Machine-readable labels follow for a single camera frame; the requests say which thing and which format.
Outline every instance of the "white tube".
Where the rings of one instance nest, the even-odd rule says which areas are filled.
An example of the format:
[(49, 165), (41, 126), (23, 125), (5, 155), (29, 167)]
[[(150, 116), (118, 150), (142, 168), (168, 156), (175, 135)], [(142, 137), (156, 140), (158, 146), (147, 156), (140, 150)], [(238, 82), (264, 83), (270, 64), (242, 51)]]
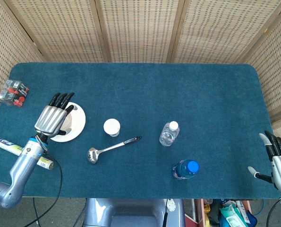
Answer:
[[(20, 156), (23, 150), (23, 148), (20, 147), (19, 145), (11, 143), (8, 140), (5, 140), (1, 137), (0, 137), (0, 148), (9, 151), (10, 153), (15, 154), (16, 156)], [(40, 159), (37, 162), (37, 165), (45, 169), (53, 169), (54, 162), (45, 157), (40, 157)]]

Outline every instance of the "white plate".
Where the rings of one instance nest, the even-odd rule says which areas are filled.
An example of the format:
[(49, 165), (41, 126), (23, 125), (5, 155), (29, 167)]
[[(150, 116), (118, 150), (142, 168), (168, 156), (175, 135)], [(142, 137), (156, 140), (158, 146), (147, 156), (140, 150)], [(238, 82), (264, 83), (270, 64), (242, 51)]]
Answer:
[(84, 110), (76, 103), (69, 102), (67, 107), (73, 105), (74, 109), (68, 114), (66, 120), (64, 121), (61, 130), (65, 130), (68, 125), (70, 125), (71, 119), (71, 131), (64, 136), (57, 135), (51, 140), (55, 142), (67, 142), (76, 138), (85, 127), (85, 113)]

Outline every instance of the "white bottle cap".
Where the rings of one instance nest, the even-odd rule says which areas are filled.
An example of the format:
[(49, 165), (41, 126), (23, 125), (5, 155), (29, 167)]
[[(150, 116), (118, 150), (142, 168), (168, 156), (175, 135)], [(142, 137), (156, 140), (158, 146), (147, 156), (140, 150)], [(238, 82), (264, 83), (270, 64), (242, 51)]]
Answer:
[(108, 119), (103, 124), (104, 131), (112, 137), (116, 137), (119, 134), (120, 123), (116, 119)]
[(170, 122), (169, 128), (170, 128), (172, 131), (177, 130), (177, 128), (178, 128), (178, 123), (177, 123), (177, 122)]

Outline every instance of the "metal ladle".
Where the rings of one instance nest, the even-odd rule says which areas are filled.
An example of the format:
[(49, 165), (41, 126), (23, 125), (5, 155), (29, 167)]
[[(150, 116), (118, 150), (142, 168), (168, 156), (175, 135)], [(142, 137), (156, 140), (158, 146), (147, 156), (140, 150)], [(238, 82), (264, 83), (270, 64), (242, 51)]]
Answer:
[(126, 141), (124, 141), (124, 142), (121, 142), (121, 143), (119, 143), (119, 144), (116, 144), (116, 145), (114, 145), (114, 146), (112, 146), (112, 147), (105, 148), (105, 149), (103, 149), (103, 150), (97, 150), (97, 149), (95, 149), (95, 148), (90, 148), (90, 149), (88, 150), (88, 155), (87, 155), (88, 161), (91, 162), (92, 164), (95, 164), (95, 163), (97, 162), (97, 160), (98, 160), (99, 154), (101, 154), (101, 153), (103, 153), (103, 152), (105, 152), (105, 151), (107, 151), (107, 150), (111, 150), (111, 149), (114, 149), (114, 148), (118, 148), (118, 147), (127, 145), (127, 144), (129, 144), (129, 143), (134, 143), (134, 142), (136, 142), (136, 141), (139, 141), (141, 138), (142, 138), (141, 136), (136, 136), (136, 137), (134, 137), (134, 138), (131, 138), (131, 139), (129, 139), (129, 140), (126, 140)]

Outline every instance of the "blue bottle cap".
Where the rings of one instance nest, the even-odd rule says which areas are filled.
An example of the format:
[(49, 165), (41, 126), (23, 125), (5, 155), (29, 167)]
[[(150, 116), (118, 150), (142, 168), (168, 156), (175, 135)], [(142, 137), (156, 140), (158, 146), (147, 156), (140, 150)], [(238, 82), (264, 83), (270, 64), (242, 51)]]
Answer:
[(192, 173), (197, 173), (199, 170), (199, 164), (196, 161), (190, 161), (187, 165), (187, 168)]

